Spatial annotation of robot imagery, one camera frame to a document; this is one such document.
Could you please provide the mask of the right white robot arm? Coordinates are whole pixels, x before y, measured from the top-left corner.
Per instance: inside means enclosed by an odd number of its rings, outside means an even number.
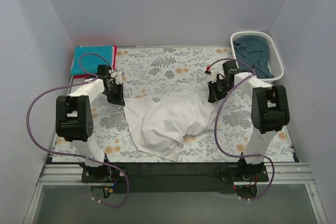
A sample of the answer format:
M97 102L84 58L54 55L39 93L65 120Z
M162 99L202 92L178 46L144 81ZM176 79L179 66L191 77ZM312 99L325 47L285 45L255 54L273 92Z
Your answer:
M256 183L258 180L269 180L265 161L271 159L266 151L275 135L288 125L290 113L286 88L282 85L272 85L257 78L256 70L248 67L241 69L240 60L224 58L223 73L207 66L205 73L210 75L208 82L210 103L221 102L220 109L229 95L236 89L241 89L251 98L250 118L253 132L250 140L240 154L232 155L238 160L219 168L223 182Z

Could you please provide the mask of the white t shirt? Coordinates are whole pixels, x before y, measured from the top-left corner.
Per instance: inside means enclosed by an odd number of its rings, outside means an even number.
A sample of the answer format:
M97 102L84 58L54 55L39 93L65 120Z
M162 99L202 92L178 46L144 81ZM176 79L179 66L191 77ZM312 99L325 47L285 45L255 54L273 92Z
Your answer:
M208 101L206 86L164 97L126 99L125 119L137 150L176 162L184 136L198 136L213 127L217 103Z

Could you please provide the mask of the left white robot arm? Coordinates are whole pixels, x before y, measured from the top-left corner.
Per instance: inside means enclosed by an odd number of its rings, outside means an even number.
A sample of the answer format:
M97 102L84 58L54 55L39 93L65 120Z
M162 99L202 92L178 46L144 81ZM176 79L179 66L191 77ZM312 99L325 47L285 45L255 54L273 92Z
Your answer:
M57 98L56 133L85 157L83 168L90 176L106 182L111 178L112 170L105 164L94 162L98 160L107 163L108 158L92 136L94 123L91 103L104 94L109 103L124 106L123 72L113 70L107 65L99 65L97 76L97 79L87 80L71 94Z

